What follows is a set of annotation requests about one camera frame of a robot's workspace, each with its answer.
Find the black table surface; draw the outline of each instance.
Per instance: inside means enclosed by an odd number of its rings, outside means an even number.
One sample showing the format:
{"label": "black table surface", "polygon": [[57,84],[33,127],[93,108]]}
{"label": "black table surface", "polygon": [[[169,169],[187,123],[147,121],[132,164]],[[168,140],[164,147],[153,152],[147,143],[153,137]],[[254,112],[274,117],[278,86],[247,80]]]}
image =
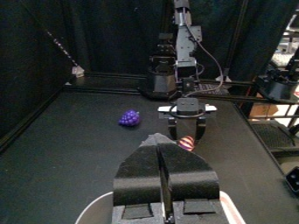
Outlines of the black table surface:
{"label": "black table surface", "polygon": [[[299,223],[299,200],[283,173],[231,102],[208,101],[217,112],[195,153],[219,175],[246,223]],[[121,161],[148,135],[169,136],[157,107],[140,95],[61,93],[0,156],[0,223],[71,224],[111,192]],[[117,125],[128,109],[141,123]]]}

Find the purple toy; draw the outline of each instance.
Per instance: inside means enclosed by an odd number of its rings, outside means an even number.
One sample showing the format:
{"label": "purple toy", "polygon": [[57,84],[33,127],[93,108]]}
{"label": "purple toy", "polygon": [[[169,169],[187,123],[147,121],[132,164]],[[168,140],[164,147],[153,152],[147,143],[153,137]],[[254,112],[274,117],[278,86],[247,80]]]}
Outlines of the purple toy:
{"label": "purple toy", "polygon": [[129,109],[119,119],[117,123],[123,126],[136,126],[140,123],[139,112]]}

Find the striped ball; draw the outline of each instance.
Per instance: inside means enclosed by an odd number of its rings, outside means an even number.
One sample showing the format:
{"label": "striped ball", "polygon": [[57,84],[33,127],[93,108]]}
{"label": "striped ball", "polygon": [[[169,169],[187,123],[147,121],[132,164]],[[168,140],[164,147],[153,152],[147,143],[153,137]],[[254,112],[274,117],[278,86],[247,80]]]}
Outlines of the striped ball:
{"label": "striped ball", "polygon": [[193,139],[191,136],[184,136],[180,140],[179,140],[179,146],[181,148],[184,148],[187,151],[192,151],[193,150]]}

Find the black backdrop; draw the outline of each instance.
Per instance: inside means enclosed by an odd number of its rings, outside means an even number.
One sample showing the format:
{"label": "black backdrop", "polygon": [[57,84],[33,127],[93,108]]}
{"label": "black backdrop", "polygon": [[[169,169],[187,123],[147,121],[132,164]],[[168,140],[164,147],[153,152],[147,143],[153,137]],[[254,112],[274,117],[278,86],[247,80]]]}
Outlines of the black backdrop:
{"label": "black backdrop", "polygon": [[[144,74],[160,26],[159,0],[23,0],[0,7],[0,137],[56,93],[71,77],[71,62],[33,20],[60,40],[87,71]],[[298,0],[250,0],[229,78],[263,73]],[[221,66],[228,56],[239,0],[191,0],[192,23]],[[219,76],[211,59],[203,78]]]}

